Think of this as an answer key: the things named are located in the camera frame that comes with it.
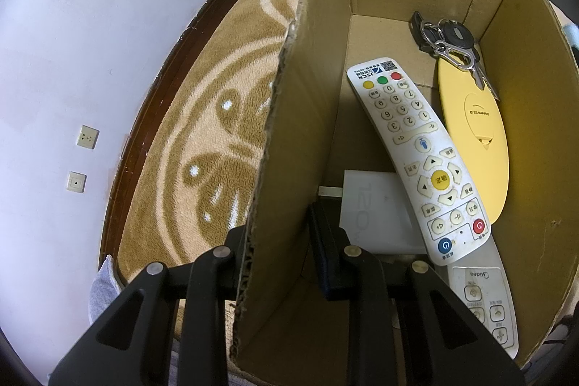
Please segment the white air conditioner remote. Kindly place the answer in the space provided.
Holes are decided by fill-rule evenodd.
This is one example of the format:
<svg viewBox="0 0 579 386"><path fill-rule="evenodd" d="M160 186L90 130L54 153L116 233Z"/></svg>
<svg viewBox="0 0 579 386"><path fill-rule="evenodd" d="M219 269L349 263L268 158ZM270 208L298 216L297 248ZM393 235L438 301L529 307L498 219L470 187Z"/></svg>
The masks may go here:
<svg viewBox="0 0 579 386"><path fill-rule="evenodd" d="M436 271L514 360L519 351L514 303L494 238Z"/></svg>

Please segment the white tv remote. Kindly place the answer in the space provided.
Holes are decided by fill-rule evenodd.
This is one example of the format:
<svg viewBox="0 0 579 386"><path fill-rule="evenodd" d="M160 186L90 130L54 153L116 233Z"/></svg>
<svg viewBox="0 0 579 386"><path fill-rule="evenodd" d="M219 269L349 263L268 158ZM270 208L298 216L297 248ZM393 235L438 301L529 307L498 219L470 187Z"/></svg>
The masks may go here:
<svg viewBox="0 0 579 386"><path fill-rule="evenodd" d="M483 246L491 223L476 185L409 75L395 60L377 58L346 77L388 151L431 261L448 266Z"/></svg>

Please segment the white power adapter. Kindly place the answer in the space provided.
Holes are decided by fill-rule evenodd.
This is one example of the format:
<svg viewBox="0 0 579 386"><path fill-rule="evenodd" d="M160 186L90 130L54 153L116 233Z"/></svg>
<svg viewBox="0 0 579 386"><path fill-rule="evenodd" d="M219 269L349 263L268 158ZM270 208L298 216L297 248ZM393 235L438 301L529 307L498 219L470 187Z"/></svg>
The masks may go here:
<svg viewBox="0 0 579 386"><path fill-rule="evenodd" d="M339 226L354 245L381 256L426 253L396 173L347 170L341 187L321 186L318 195L339 201Z"/></svg>

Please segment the yellow round disc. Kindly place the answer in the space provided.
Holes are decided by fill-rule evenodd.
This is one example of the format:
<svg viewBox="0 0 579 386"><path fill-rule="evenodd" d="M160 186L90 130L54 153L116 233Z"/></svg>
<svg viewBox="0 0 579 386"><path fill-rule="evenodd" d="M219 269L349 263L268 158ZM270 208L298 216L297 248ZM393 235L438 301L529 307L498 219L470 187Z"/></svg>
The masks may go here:
<svg viewBox="0 0 579 386"><path fill-rule="evenodd" d="M437 61L445 127L476 185L491 223L506 203L509 157L502 116L489 88L479 88L470 72Z"/></svg>

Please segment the brown cardboard box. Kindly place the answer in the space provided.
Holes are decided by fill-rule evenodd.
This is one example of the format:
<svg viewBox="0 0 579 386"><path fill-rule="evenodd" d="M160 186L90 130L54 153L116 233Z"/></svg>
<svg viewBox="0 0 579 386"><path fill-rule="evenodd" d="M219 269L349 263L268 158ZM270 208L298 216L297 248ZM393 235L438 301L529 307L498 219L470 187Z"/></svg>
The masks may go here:
<svg viewBox="0 0 579 386"><path fill-rule="evenodd" d="M516 361L529 364L578 278L578 68L548 0L299 0L275 78L248 216L233 361L277 385L346 381L347 307L314 282L302 220L322 185L349 169L393 170L420 203L425 240L445 260L479 231L448 220L444 191L459 151L436 121L436 63L411 16L451 18L474 34L499 94L509 153L506 203L490 230L511 287Z"/></svg>

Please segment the black key bunch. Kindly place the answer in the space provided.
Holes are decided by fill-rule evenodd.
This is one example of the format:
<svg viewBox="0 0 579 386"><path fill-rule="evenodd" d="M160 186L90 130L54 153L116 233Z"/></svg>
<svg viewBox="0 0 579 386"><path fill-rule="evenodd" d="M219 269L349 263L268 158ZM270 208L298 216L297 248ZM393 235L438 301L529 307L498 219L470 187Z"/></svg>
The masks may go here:
<svg viewBox="0 0 579 386"><path fill-rule="evenodd" d="M464 24L449 18L438 22L426 21L415 11L410 18L409 28L422 52L434 58L442 58L462 72L469 72L479 89L488 89L495 100L499 101L499 94L485 73L475 38Z"/></svg>

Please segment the beige brown patterned rug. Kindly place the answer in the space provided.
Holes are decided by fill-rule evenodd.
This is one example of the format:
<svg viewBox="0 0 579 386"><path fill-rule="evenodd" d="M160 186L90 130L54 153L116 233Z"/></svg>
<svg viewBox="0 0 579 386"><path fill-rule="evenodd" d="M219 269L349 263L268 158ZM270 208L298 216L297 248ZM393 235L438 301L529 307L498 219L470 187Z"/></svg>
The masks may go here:
<svg viewBox="0 0 579 386"><path fill-rule="evenodd" d="M237 0L194 61L157 131L117 267L192 262L247 217L278 55L298 0Z"/></svg>

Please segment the lower wall socket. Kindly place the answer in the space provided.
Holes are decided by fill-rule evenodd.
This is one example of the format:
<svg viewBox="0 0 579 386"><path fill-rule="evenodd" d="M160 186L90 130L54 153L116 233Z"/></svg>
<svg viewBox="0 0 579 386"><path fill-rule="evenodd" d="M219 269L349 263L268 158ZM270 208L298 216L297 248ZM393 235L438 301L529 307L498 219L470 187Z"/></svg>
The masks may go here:
<svg viewBox="0 0 579 386"><path fill-rule="evenodd" d="M84 192L86 183L86 175L83 173L76 173L75 171L70 171L67 179L67 190L82 193Z"/></svg>

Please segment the wall socket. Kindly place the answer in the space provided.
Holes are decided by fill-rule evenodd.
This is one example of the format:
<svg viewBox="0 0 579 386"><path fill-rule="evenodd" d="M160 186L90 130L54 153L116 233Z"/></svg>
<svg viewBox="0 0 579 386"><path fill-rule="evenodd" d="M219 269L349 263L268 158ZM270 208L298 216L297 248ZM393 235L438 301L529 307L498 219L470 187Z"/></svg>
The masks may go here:
<svg viewBox="0 0 579 386"><path fill-rule="evenodd" d="M82 126L79 136L77 136L77 145L85 149L93 150L99 136L99 130L90 126Z"/></svg>
<svg viewBox="0 0 579 386"><path fill-rule="evenodd" d="M82 193L84 192L86 183L86 175L83 173L76 173L75 171L70 171L67 179L67 190Z"/></svg>

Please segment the upper wall socket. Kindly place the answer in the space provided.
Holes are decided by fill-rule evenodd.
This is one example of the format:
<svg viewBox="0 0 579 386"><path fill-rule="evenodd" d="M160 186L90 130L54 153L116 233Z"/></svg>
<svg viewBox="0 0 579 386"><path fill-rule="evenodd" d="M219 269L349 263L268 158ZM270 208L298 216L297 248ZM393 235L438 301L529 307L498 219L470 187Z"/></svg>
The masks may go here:
<svg viewBox="0 0 579 386"><path fill-rule="evenodd" d="M99 136L99 130L90 126L82 126L79 136L77 136L77 145L85 149L93 150Z"/></svg>

